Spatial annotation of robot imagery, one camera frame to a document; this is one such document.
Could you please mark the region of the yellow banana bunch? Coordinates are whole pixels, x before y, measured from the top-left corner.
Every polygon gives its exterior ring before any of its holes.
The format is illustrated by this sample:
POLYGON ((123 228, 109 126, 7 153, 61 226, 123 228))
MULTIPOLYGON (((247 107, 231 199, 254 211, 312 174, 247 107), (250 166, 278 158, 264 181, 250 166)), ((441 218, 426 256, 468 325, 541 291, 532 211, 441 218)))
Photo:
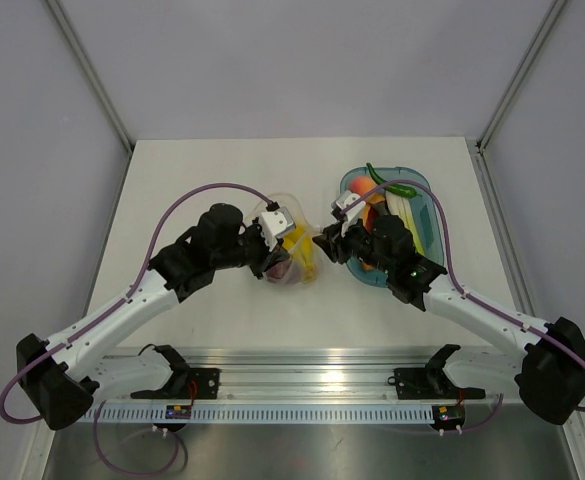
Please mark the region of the yellow banana bunch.
POLYGON ((318 276, 318 263, 314 253, 312 234, 303 226, 297 226, 294 231, 284 237, 284 248, 293 261, 297 262, 302 270, 302 284, 309 284, 318 276))

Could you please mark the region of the red apple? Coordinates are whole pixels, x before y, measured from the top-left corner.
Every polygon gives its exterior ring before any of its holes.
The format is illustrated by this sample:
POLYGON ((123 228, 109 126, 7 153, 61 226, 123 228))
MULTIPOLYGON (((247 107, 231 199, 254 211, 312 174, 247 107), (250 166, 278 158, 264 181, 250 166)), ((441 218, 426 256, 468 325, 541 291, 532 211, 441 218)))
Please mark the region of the red apple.
POLYGON ((302 270, 298 263, 288 259, 274 265, 265 272, 266 280, 278 285, 294 285, 302 280, 302 270))

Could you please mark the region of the clear zip top bag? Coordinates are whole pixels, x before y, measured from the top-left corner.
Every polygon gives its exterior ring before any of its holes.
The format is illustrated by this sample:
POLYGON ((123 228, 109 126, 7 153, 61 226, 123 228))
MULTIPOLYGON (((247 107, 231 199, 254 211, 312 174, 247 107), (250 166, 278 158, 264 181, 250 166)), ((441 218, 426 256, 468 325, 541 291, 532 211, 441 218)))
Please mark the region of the clear zip top bag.
POLYGON ((296 228, 283 240, 289 258, 266 271, 264 278, 271 284, 285 287, 309 285, 317 280, 321 266, 319 249, 312 242, 316 229, 307 221, 296 197, 276 193, 271 199, 288 209, 296 228))

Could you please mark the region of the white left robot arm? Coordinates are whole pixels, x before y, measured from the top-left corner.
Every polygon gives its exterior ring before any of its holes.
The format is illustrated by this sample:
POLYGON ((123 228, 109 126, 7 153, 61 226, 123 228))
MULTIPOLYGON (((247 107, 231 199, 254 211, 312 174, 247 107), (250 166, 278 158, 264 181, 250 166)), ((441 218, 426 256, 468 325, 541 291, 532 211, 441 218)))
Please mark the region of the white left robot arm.
POLYGON ((16 347, 18 383, 52 430, 78 421, 96 402, 188 399, 196 391, 187 361, 169 345, 137 356, 110 359, 122 340, 195 292, 216 272, 248 268, 261 278, 289 255, 284 237, 295 229, 289 211, 270 204, 250 223, 228 204, 215 204, 174 243, 143 267, 128 291, 65 330, 41 339, 34 334, 16 347))

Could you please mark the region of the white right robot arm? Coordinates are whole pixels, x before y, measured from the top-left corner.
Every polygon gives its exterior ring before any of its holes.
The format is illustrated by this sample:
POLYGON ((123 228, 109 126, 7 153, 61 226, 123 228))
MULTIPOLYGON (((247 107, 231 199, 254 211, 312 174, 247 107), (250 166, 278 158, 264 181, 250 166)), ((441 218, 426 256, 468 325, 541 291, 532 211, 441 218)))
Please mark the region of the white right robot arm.
POLYGON ((542 420, 562 425, 585 398, 585 338, 578 325, 517 314, 464 291, 445 267, 419 254, 400 218, 381 216, 372 229, 361 221, 324 228, 314 243, 334 263, 356 258, 386 275, 394 297, 451 320, 481 337, 516 364, 513 382, 523 404, 542 420))

